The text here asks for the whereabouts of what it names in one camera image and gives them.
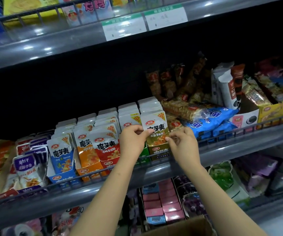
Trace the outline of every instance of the black shelf back panel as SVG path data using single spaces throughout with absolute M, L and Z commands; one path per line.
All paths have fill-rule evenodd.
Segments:
M 190 68 L 200 50 L 210 65 L 283 53 L 283 1 L 153 33 L 0 69 L 0 139 L 149 97 L 145 70 Z

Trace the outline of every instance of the pink snack box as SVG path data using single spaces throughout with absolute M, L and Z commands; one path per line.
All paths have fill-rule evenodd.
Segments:
M 159 195 L 160 195 L 160 199 L 163 199 L 163 198 L 174 196 L 176 194 L 175 194 L 175 190 L 171 189 L 171 190 L 166 190 L 166 191 L 159 191 Z
M 163 215 L 163 209 L 162 208 L 149 209 L 149 210 L 145 210 L 145 213 L 146 213 L 146 217 L 161 216 Z
M 159 200 L 145 201 L 144 202 L 144 208 L 145 208 L 145 210 L 161 208 L 161 202 Z
M 161 199 L 162 206 L 169 205 L 169 204 L 175 204 L 175 203 L 179 203 L 179 199 L 176 195 Z
M 165 221 L 174 221 L 174 220 L 179 220 L 179 219 L 183 219 L 184 218 L 184 214 L 183 211 L 174 211 L 174 212 L 169 212 L 169 213 L 165 213 Z
M 153 200 L 159 200 L 159 194 L 143 194 L 142 195 L 143 201 L 153 201 Z
M 159 185 L 159 191 L 166 191 L 166 190 L 171 190 L 173 189 L 173 184 L 172 182 L 170 181 L 169 183 L 167 184 L 160 184 Z
M 181 210 L 181 206 L 179 203 L 175 203 L 175 204 L 169 204 L 169 205 L 162 206 L 162 209 L 163 209 L 163 213 L 169 213 L 169 212 Z
M 166 179 L 164 181 L 159 181 L 158 185 L 165 185 L 165 184 L 169 184 L 171 182 L 171 179 Z

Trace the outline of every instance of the hand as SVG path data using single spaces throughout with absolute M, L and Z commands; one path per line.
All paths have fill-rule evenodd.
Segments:
M 179 131 L 173 131 L 165 140 L 170 145 L 175 160 L 185 172 L 194 170 L 193 167 L 202 168 L 199 146 L 191 128 L 183 127 Z
M 143 131 L 141 125 L 131 125 L 125 127 L 120 134 L 120 159 L 136 163 L 139 155 L 144 149 L 146 138 L 154 133 L 153 129 Z

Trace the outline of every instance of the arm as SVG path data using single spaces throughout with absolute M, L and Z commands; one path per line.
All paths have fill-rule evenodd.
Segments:
M 223 191 L 202 167 L 193 131 L 185 127 L 166 138 L 172 153 L 192 181 L 219 235 L 266 235 L 266 233 Z
M 144 148 L 146 138 L 153 133 L 150 129 L 138 135 L 142 130 L 142 126 L 132 125 L 122 131 L 120 159 L 73 227 L 70 236 L 87 236 L 88 232 L 95 236 L 115 234 L 134 165 Z

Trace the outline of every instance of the price tag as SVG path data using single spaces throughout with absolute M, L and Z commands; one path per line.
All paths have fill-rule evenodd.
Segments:
M 147 31 L 140 13 L 102 21 L 102 27 L 107 41 Z
M 145 11 L 149 30 L 156 30 L 159 28 L 177 25 L 187 22 L 187 16 L 182 4 L 175 4 L 167 7 Z

